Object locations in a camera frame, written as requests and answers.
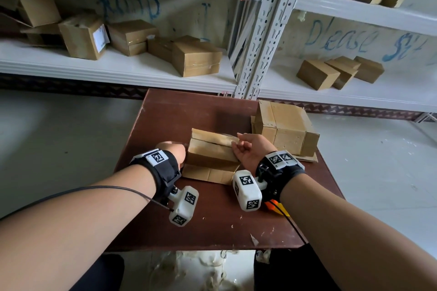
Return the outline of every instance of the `black pants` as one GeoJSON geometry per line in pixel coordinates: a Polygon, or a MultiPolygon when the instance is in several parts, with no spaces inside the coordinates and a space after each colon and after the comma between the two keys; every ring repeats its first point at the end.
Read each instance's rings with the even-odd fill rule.
{"type": "MultiPolygon", "coordinates": [[[[269,262],[254,260],[254,291],[340,290],[309,244],[294,250],[271,250],[269,262]]],[[[118,291],[123,273],[121,256],[102,255],[70,291],[118,291]]]]}
{"type": "Polygon", "coordinates": [[[118,291],[123,274],[123,258],[118,254],[104,254],[94,262],[70,291],[118,291]]]}
{"type": "Polygon", "coordinates": [[[309,244],[271,250],[269,262],[254,260],[254,291],[340,290],[309,244]]]}

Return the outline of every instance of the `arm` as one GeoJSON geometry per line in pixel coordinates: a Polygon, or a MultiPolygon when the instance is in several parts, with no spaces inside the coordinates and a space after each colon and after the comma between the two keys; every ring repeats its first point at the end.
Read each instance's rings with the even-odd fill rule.
{"type": "MultiPolygon", "coordinates": [[[[185,148],[161,143],[181,164],[185,148]]],[[[149,170],[127,167],[94,185],[116,185],[149,197],[149,170]]],[[[2,290],[69,290],[121,230],[148,204],[118,189],[91,189],[57,197],[0,222],[2,290]]]]}
{"type": "MultiPolygon", "coordinates": [[[[253,175],[276,151],[263,136],[238,134],[235,155],[253,175]]],[[[437,261],[377,218],[306,174],[288,182],[281,203],[342,290],[435,290],[437,261]]]]}

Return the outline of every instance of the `floor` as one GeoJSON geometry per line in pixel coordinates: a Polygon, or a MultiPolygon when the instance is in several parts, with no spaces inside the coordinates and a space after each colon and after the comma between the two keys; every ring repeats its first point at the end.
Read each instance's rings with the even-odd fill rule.
{"type": "MultiPolygon", "coordinates": [[[[140,104],[0,90],[0,216],[110,175],[140,104]]],[[[437,124],[309,116],[346,199],[437,257],[437,124]]],[[[123,256],[123,291],[253,288],[254,251],[123,256]]]]}

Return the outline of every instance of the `hand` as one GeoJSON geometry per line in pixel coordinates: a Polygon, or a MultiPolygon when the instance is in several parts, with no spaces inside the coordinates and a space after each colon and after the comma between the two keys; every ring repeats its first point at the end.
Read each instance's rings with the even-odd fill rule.
{"type": "Polygon", "coordinates": [[[177,142],[161,142],[155,146],[156,149],[170,151],[179,164],[179,169],[181,169],[183,162],[185,161],[185,146],[182,143],[177,142]]]}
{"type": "Polygon", "coordinates": [[[263,135],[238,133],[237,136],[240,142],[232,142],[234,154],[255,177],[259,162],[269,153],[277,151],[277,148],[263,135]]]}

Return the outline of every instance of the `table top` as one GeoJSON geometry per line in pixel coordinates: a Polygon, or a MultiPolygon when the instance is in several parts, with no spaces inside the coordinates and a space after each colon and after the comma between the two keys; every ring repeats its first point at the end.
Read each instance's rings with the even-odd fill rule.
{"type": "MultiPolygon", "coordinates": [[[[188,143],[192,128],[230,135],[250,133],[250,117],[255,115],[257,104],[245,99],[149,89],[115,170],[126,167],[134,155],[159,142],[188,143]]],[[[318,163],[303,162],[305,171],[343,197],[319,152],[317,157],[318,163]]],[[[179,189],[186,185],[199,191],[199,199],[194,216],[185,227],[170,223],[169,212],[151,203],[107,250],[250,250],[302,245],[288,221],[264,205],[253,212],[241,210],[231,186],[187,178],[176,182],[179,189]],[[251,235],[258,240],[257,246],[251,235]]]]}

